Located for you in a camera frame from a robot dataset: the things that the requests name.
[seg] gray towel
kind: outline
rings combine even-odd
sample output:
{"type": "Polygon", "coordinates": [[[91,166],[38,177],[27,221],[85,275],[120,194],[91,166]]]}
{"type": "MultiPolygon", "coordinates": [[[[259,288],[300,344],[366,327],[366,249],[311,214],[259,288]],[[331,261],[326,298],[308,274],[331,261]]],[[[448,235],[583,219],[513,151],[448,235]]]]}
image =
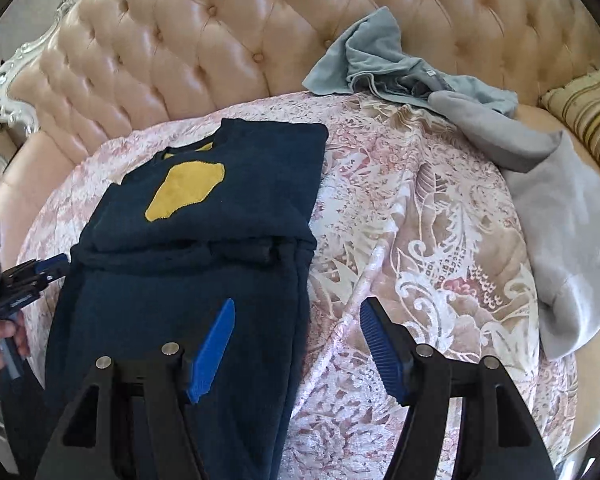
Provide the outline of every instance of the gray towel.
{"type": "Polygon", "coordinates": [[[541,134],[452,92],[429,104],[502,170],[525,235],[549,359],[600,329],[600,177],[566,132],[541,134]]]}
{"type": "Polygon", "coordinates": [[[518,107],[515,92],[489,86],[478,78],[447,75],[400,46],[400,27],[391,11],[381,7],[351,25],[329,47],[302,82],[318,95],[353,94],[368,89],[395,103],[433,108],[431,92],[454,90],[506,116],[518,107]]]}

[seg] navy blue sweater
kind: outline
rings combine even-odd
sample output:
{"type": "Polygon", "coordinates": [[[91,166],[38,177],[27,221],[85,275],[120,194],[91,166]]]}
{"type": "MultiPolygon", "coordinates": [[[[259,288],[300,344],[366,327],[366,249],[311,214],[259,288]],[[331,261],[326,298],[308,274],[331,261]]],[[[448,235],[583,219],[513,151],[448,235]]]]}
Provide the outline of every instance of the navy blue sweater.
{"type": "Polygon", "coordinates": [[[190,427],[210,480],[277,477],[304,353],[308,221],[327,134],[321,124],[222,120],[212,137],[157,153],[107,189],[72,248],[50,332],[54,420],[98,357],[149,355],[232,298],[235,329],[190,427]],[[222,182],[148,221],[170,169],[194,160],[223,164],[222,182]]]}

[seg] pillow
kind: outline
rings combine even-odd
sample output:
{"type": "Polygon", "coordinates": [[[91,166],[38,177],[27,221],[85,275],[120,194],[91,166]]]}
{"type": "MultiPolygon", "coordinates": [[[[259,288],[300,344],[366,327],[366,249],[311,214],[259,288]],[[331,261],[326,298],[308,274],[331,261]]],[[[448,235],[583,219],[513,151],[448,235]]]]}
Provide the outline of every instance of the pillow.
{"type": "Polygon", "coordinates": [[[547,92],[540,102],[571,129],[600,165],[600,70],[547,92]]]}

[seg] pink floral bedspread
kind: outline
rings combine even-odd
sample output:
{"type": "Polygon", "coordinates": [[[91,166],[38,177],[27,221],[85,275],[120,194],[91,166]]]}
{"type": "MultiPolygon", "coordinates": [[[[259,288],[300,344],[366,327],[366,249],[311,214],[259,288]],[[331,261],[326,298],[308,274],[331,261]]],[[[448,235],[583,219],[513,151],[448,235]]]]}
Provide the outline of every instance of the pink floral bedspread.
{"type": "MultiPolygon", "coordinates": [[[[223,117],[319,122],[330,132],[310,224],[318,248],[308,346],[280,478],[384,475],[406,408],[385,393],[360,331],[369,294],[448,357],[499,357],[558,462],[573,429],[575,358],[550,363],[541,354],[536,287],[502,176],[455,126],[423,110],[302,92],[112,139],[52,193],[20,261],[68,252],[111,182],[158,150],[208,136],[223,117]]],[[[59,287],[25,309],[30,363],[42,383],[59,287]]],[[[453,401],[440,479],[452,473],[460,413],[453,401]]]]}

